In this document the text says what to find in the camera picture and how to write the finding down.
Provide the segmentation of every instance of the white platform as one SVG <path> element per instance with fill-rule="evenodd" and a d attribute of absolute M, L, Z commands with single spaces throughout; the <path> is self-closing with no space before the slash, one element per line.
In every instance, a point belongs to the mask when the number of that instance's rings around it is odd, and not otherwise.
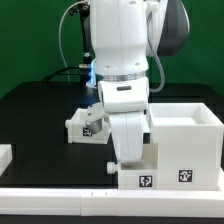
<path fill-rule="evenodd" d="M 224 218 L 224 174 L 217 191 L 1 188 L 0 214 Z"/>

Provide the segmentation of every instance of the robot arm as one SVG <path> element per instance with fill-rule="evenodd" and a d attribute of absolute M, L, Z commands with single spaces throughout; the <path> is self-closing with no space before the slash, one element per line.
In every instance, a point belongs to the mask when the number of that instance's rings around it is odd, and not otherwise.
<path fill-rule="evenodd" d="M 149 96 L 146 56 L 153 55 L 155 51 L 161 55 L 174 54 L 189 32 L 185 11 L 182 15 L 186 25 L 184 32 L 178 31 L 179 23 L 169 24 L 167 9 L 173 7 L 174 2 L 176 9 L 184 9 L 180 0 L 90 1 L 95 73 L 100 80 L 98 93 L 109 117 L 117 159 L 123 164 L 138 162 L 142 156 L 144 111 L 148 109 Z M 176 14 L 171 9 L 169 11 L 174 20 L 180 17 L 177 11 Z M 175 39 L 170 45 L 166 44 L 169 36 Z M 148 40 L 151 40 L 154 51 Z"/>

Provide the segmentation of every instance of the white box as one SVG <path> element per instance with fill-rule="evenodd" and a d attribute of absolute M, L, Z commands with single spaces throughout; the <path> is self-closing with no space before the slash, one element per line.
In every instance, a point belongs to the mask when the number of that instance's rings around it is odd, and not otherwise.
<path fill-rule="evenodd" d="M 150 104 L 148 120 L 151 142 L 158 144 L 157 189 L 216 190 L 221 121 L 202 103 Z"/>

